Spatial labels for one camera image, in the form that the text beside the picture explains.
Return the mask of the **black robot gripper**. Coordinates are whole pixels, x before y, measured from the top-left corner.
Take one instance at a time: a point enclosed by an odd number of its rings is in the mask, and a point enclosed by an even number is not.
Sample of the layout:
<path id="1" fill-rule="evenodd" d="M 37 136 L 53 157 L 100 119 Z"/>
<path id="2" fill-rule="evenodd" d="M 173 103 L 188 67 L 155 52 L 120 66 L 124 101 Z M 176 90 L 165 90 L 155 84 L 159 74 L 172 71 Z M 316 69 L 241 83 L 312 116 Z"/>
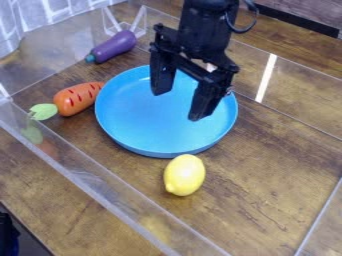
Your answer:
<path id="1" fill-rule="evenodd" d="M 239 0 L 184 0 L 179 26 L 172 29 L 161 23 L 153 26 L 151 42 L 149 77 L 155 96 L 171 91 L 176 70 L 201 80 L 193 92 L 188 119 L 199 121 L 209 116 L 231 87 L 209 83 L 223 81 L 239 71 L 227 57 Z"/>

